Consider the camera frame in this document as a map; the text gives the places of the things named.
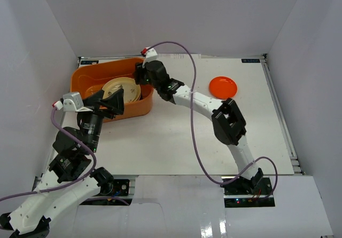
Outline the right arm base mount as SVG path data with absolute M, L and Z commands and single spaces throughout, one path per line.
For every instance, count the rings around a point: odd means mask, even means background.
M 268 177 L 263 177 L 263 179 L 253 190 L 244 188 L 238 180 L 228 185 L 221 185 L 221 187 L 223 188 L 223 199 L 225 208 L 275 207 L 274 197 L 272 195 L 267 197 L 273 188 L 271 180 Z

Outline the orange round plate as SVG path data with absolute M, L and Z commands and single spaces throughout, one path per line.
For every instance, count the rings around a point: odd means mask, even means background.
M 234 80 L 225 76 L 213 78 L 209 83 L 211 95 L 219 99 L 234 97 L 238 92 L 238 86 Z

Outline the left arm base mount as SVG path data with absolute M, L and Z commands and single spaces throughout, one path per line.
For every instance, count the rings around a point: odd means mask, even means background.
M 129 206 L 133 200 L 135 181 L 132 179 L 115 179 L 113 184 L 81 205 Z

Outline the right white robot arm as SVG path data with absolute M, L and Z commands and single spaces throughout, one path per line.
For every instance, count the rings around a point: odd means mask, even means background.
M 215 137 L 228 147 L 240 173 L 232 183 L 249 195 L 260 189 L 263 172 L 254 161 L 246 139 L 246 121 L 233 99 L 222 101 L 192 92 L 183 82 L 169 77 L 158 60 L 136 63 L 134 79 L 136 84 L 151 85 L 164 101 L 192 109 L 212 121 Z

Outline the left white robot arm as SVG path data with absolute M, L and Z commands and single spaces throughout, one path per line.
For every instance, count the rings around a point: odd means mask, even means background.
M 105 96 L 103 90 L 82 99 L 70 92 L 52 105 L 51 122 L 58 129 L 53 149 L 57 153 L 31 192 L 14 194 L 26 200 L 1 215 L 1 229 L 11 237 L 47 237 L 51 225 L 84 201 L 117 200 L 114 177 L 96 167 L 103 120 L 124 112 L 124 90 Z

